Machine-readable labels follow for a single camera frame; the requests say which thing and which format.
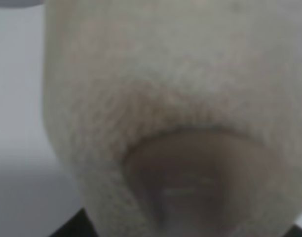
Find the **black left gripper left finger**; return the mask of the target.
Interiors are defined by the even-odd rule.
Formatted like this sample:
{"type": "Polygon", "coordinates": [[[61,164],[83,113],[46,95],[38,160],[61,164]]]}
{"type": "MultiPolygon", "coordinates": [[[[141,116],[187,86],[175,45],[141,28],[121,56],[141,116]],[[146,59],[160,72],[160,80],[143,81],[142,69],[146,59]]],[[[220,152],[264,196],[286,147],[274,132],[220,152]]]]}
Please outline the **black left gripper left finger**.
{"type": "Polygon", "coordinates": [[[50,237],[98,237],[84,209],[81,209],[67,223],[50,237]]]}

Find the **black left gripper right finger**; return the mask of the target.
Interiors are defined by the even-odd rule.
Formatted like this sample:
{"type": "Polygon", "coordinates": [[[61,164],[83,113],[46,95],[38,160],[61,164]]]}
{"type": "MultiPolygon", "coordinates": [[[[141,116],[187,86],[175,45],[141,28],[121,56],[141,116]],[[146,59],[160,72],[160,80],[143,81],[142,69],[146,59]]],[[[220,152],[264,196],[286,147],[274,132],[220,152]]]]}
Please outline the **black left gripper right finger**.
{"type": "Polygon", "coordinates": [[[302,237],[302,228],[294,225],[287,233],[286,237],[302,237]]]}

